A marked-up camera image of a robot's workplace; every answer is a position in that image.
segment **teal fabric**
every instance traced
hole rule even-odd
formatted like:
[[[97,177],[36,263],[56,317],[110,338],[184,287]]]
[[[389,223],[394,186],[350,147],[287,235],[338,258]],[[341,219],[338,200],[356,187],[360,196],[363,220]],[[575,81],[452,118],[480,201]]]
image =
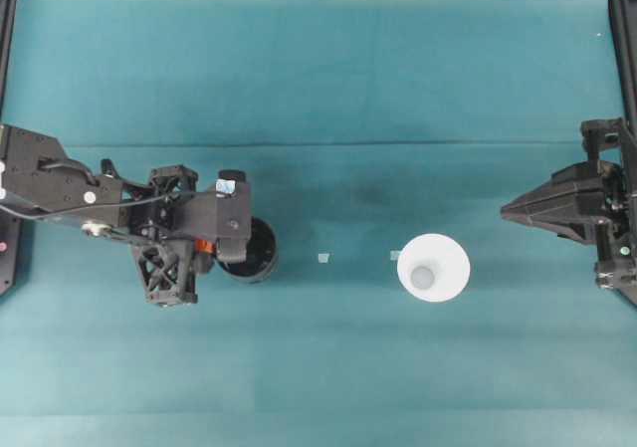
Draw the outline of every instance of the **teal fabric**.
[[[5,121],[135,179],[245,169],[281,264],[160,310],[124,247],[30,226],[0,445],[635,444],[637,313],[593,250],[499,218],[621,114],[605,0],[19,4]],[[425,232],[472,262],[446,304],[390,260]]]
[[[606,0],[19,0],[5,121],[70,144],[576,141]]]

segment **screw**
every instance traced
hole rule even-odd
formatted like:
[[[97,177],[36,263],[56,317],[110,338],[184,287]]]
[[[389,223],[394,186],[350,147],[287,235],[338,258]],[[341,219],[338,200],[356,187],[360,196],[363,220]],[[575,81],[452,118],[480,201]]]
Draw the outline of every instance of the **screw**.
[[[87,191],[84,194],[84,201],[88,203],[89,205],[93,205],[97,200],[98,198],[92,191]]]

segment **white cup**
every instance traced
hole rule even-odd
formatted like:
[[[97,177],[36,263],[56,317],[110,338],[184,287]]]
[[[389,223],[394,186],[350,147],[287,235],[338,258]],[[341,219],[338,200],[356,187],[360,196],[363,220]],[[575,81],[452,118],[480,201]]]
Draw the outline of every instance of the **white cup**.
[[[398,257],[398,278],[419,300],[441,303],[458,296],[471,275],[467,253],[445,235],[420,235]]]

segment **orange part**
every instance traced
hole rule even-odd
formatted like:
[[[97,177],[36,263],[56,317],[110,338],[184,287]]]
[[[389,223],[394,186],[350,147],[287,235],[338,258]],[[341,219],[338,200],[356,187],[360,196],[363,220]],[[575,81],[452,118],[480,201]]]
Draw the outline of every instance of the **orange part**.
[[[195,240],[195,251],[212,254],[215,252],[215,245],[207,240]]]

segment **cable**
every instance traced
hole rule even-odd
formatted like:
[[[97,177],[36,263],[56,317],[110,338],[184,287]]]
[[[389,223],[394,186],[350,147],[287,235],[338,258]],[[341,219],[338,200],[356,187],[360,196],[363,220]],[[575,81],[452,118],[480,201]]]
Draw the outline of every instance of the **cable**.
[[[51,211],[47,213],[32,215],[29,213],[23,213],[13,208],[9,208],[8,206],[0,204],[0,210],[9,213],[12,216],[16,216],[18,218],[22,218],[23,220],[46,220],[47,218],[53,218],[56,216],[64,216],[72,213],[77,213],[79,211],[85,210],[93,210],[96,208],[127,208],[129,206],[138,206],[145,205],[147,203],[152,203],[155,201],[163,200],[164,198],[169,198],[170,196],[203,196],[203,195],[223,195],[224,198],[229,198],[230,195],[228,193],[223,193],[220,191],[212,190],[212,191],[175,191],[173,193],[165,193],[163,195],[151,196],[149,198],[144,198],[142,200],[130,200],[130,201],[121,201],[119,203],[94,203],[93,205],[83,205],[76,206],[73,208],[66,208],[64,210]]]
[[[70,158],[65,158],[64,160],[51,160],[43,163],[40,168],[42,168],[43,170],[52,170],[54,168],[68,168],[70,170],[79,171],[87,178],[87,182],[89,183],[89,185],[98,186],[98,181],[91,173],[91,170],[86,165],[77,160],[73,160]]]

